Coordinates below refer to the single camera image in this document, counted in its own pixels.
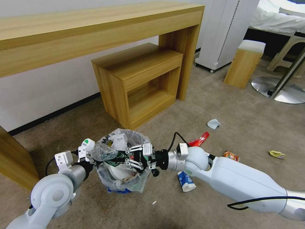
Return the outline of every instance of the white air purifier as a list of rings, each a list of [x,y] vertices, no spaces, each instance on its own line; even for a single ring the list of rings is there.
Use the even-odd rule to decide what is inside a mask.
[[[259,0],[212,0],[204,11],[207,20],[195,65],[211,73],[230,63],[241,44]]]

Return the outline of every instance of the trash can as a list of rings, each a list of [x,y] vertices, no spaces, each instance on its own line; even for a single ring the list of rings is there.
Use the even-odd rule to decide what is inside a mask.
[[[239,45],[224,83],[244,88],[264,53],[265,43],[243,40]]]

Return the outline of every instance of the white robotic arm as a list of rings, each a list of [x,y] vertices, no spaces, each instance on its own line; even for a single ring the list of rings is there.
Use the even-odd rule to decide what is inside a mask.
[[[305,192],[286,190],[266,173],[240,162],[215,157],[200,147],[190,147],[184,171],[231,199],[245,202],[244,207],[234,209],[243,210],[247,206],[255,211],[275,212],[291,220],[305,221]]]
[[[216,191],[243,204],[237,210],[251,208],[259,212],[275,212],[285,218],[305,221],[305,192],[289,191],[279,186],[267,174],[226,157],[215,157],[200,147],[187,147],[180,143],[177,149],[153,151],[150,143],[128,148],[125,153],[137,153],[140,161],[144,157],[147,165],[126,160],[126,165],[143,170],[152,170],[158,176],[156,167],[163,170],[184,170],[210,184]],[[55,155],[58,174],[41,179],[31,193],[32,206],[22,216],[13,220],[7,229],[44,229],[52,218],[64,214],[71,206],[78,188],[88,177],[96,163],[87,157],[83,145],[78,148],[78,163],[71,165],[70,151]]]

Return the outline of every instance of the round metal base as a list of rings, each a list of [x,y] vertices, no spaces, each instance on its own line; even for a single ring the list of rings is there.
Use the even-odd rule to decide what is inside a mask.
[[[273,91],[278,82],[278,78],[258,77],[252,80],[251,85],[258,93],[270,98],[268,91]],[[305,91],[294,84],[286,85],[274,100],[290,104],[305,103]]]

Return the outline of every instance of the plastic water bottle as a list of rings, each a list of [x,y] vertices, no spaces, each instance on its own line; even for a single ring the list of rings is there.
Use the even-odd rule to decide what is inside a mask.
[[[89,138],[85,139],[82,145],[84,146],[84,150],[97,161],[114,159],[119,153],[115,148],[101,142],[94,142]]]

